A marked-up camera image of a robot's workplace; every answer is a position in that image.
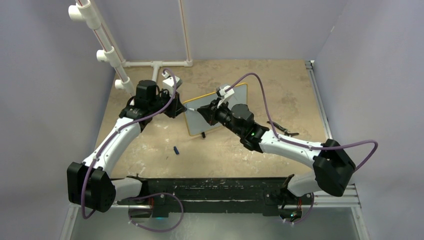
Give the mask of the yellow framed whiteboard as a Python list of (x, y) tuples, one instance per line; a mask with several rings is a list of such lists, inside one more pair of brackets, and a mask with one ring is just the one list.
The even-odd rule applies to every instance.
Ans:
[[(233, 90), (234, 95), (232, 98), (228, 101), (228, 107), (231, 109), (236, 104), (247, 104), (248, 103), (248, 84), (245, 82), (237, 84)], [(197, 109), (202, 106), (209, 105), (212, 100), (215, 100), (218, 98), (218, 95), (216, 92), (211, 92), (208, 94), (204, 94), (189, 100), (186, 100), (182, 104), (186, 108), (193, 108)], [(222, 125), (220, 123), (217, 123), (216, 125), (209, 125), (206, 123), (206, 121), (203, 119), (203, 117), (199, 113), (195, 112), (185, 112), (184, 118), (188, 130), (188, 134), (191, 137), (194, 137), (196, 135), (200, 135), (201, 133), (206, 133), (211, 130), (214, 130), (216, 128), (221, 127)]]

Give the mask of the blue marker cap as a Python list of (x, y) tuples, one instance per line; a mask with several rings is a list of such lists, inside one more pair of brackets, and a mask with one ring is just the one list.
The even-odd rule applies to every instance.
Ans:
[(178, 148), (176, 146), (173, 147), (173, 150), (174, 150), (174, 152), (175, 152), (176, 155), (179, 155), (180, 154), (180, 152), (179, 152), (179, 150), (178, 150)]

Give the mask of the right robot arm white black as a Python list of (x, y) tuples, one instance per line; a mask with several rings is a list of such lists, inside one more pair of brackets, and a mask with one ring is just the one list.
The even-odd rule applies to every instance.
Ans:
[(343, 196), (356, 165), (337, 141), (310, 142), (278, 134), (273, 128), (255, 122), (246, 104), (229, 108), (227, 103), (218, 105), (218, 102), (216, 99), (196, 109), (209, 125), (223, 125), (250, 151), (282, 156), (311, 169), (289, 178), (280, 191), (284, 202), (292, 204), (301, 196), (317, 191)]

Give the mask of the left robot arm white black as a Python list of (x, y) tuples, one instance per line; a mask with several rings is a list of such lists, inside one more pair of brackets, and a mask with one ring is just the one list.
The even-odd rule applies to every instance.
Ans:
[(138, 205), (146, 203), (149, 191), (133, 177), (112, 180), (110, 175), (130, 143), (138, 137), (154, 116), (175, 118), (185, 112), (178, 93), (183, 81), (169, 76), (160, 89), (153, 80), (141, 80), (103, 142), (82, 162), (72, 162), (66, 171), (67, 193), (71, 203), (106, 212), (113, 203), (130, 198)]

